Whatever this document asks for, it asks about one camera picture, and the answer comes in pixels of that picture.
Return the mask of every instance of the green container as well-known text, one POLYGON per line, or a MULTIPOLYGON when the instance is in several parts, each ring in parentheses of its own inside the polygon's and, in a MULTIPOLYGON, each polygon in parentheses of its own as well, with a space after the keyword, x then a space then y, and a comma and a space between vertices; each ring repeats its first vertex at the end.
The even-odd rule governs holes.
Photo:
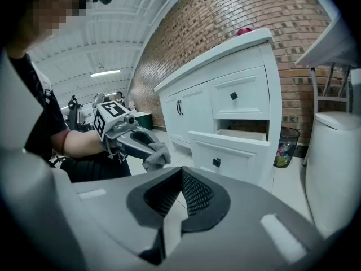
POLYGON ((151 113, 137 112, 134 114, 135 120, 138 122, 139 126, 145 129, 153 129, 153 120, 151 113))

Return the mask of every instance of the drawer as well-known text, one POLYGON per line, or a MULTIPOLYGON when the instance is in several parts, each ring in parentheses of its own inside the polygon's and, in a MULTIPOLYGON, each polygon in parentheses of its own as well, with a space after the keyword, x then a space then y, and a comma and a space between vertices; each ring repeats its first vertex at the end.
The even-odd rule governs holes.
POLYGON ((188 132, 194 166, 241 181, 258 181, 270 147, 264 134, 235 130, 218 133, 188 132))
POLYGON ((270 96, 263 66, 225 75, 207 84, 215 119, 270 119, 270 96))

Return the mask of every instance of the white floor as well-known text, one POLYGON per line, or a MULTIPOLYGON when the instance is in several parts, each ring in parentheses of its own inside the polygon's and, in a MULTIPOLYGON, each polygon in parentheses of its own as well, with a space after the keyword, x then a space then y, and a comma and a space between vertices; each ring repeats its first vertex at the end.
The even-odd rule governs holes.
MULTIPOLYGON (((166 132, 159 130, 153 130, 153 132, 161 142, 169 145, 166 132)), ((166 165, 166 167, 193 167, 193 158, 189 149, 177 145, 177 151, 171 152, 170 154, 171 164, 166 165)), ((128 157, 127 161, 133 176, 145 173, 145 170, 142 166, 142 160, 128 157)), ((287 168, 275 168, 275 178, 272 187, 272 194, 296 210, 307 220, 313 222, 304 191, 306 170, 305 167, 302 166, 302 162, 303 159, 301 158, 293 158, 287 168)), ((186 200, 184 199, 183 195, 180 194, 164 220, 164 237, 167 254, 171 253, 180 242, 181 222, 187 217, 186 200)))

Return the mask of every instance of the cabinet countertop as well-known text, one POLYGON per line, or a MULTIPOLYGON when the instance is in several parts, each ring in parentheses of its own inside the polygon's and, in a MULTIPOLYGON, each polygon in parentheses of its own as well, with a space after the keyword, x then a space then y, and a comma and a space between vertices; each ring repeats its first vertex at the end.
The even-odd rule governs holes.
POLYGON ((166 87, 175 83, 176 81, 186 76, 187 74, 217 59, 241 51, 243 49, 257 46, 265 42, 272 43, 272 34, 268 28, 261 28, 258 30, 248 32, 241 36, 237 36, 232 39, 229 39, 226 42, 204 52, 203 54, 199 55, 195 59, 185 64, 184 66, 180 67, 180 69, 173 72, 163 82, 158 84, 154 88, 154 92, 158 93, 159 91, 164 90, 166 87))

